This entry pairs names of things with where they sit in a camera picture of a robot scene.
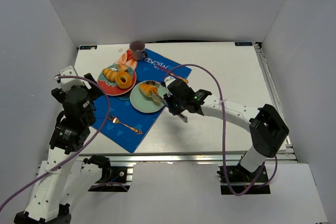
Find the metal tongs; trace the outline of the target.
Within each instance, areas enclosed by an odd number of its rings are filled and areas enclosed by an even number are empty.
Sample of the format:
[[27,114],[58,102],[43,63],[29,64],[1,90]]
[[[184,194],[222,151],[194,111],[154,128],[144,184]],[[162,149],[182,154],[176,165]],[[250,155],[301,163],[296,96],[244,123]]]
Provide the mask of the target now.
[[[154,91],[150,92],[151,94],[151,98],[155,101],[155,102],[161,102],[163,103],[167,108],[169,107],[167,102],[157,93]],[[184,123],[188,122],[188,118],[187,116],[183,115],[182,113],[177,115]]]

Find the long bread roll front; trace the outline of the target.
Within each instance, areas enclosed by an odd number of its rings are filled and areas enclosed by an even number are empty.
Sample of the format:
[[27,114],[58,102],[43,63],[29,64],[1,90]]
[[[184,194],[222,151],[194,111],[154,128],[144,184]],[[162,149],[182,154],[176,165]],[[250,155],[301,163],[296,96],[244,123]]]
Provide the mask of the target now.
[[159,94],[158,88],[151,84],[145,84],[145,83],[139,84],[139,90],[144,96],[149,98],[152,98],[155,95]]

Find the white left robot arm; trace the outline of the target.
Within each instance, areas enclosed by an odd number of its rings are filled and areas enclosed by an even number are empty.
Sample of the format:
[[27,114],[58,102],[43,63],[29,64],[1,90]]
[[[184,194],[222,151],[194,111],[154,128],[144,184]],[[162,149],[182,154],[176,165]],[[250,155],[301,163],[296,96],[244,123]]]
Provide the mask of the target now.
[[89,128],[96,121],[94,102],[106,93],[90,73],[80,77],[73,70],[65,70],[55,79],[60,87],[51,94],[63,110],[49,142],[45,173],[35,180],[38,187],[34,197],[24,211],[16,214],[14,223],[70,223],[70,207],[110,165],[108,158],[95,155],[88,160],[84,178],[65,186],[77,156],[93,140]]

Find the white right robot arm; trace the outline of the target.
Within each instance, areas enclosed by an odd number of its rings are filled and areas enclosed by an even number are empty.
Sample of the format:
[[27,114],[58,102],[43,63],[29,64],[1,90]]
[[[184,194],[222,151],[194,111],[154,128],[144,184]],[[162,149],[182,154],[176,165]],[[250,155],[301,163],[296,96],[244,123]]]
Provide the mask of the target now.
[[289,134],[285,122],[270,104],[265,104],[262,108],[252,108],[223,101],[206,90],[195,92],[183,80],[172,77],[165,78],[162,85],[166,88],[164,100],[171,114],[182,120],[185,119],[182,115],[184,111],[218,118],[250,133],[252,146],[237,166],[228,172],[231,181],[251,180],[262,162],[277,155]]

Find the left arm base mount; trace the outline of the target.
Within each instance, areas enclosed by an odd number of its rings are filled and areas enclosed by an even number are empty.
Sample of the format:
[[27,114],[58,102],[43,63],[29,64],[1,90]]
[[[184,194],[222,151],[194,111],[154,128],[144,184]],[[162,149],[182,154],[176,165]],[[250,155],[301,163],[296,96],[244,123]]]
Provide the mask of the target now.
[[133,166],[111,164],[111,166],[102,173],[102,177],[92,185],[89,191],[126,193],[130,189],[132,175]]

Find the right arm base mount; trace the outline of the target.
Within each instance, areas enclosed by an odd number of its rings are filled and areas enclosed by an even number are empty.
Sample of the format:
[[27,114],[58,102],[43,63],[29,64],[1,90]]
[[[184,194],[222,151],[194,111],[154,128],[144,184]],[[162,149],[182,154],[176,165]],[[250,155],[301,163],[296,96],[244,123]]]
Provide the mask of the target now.
[[[230,184],[233,190],[236,193],[241,193],[242,191],[244,191],[248,187],[248,185],[253,181],[253,179],[256,177],[259,169],[260,169],[260,166],[253,173],[250,173],[250,172],[242,173],[240,170],[238,170],[237,166],[227,166],[228,179],[230,181]],[[229,190],[229,187],[227,186],[227,182],[226,182],[225,175],[224,175],[224,169],[222,166],[218,167],[217,174],[220,180],[221,194],[231,195],[232,193]],[[258,176],[258,178],[256,179],[256,182],[250,188],[250,190],[246,193],[246,195],[269,195],[271,194],[269,185],[263,185],[268,180],[269,180],[269,177],[267,174],[266,167],[264,166],[261,170],[261,174]]]

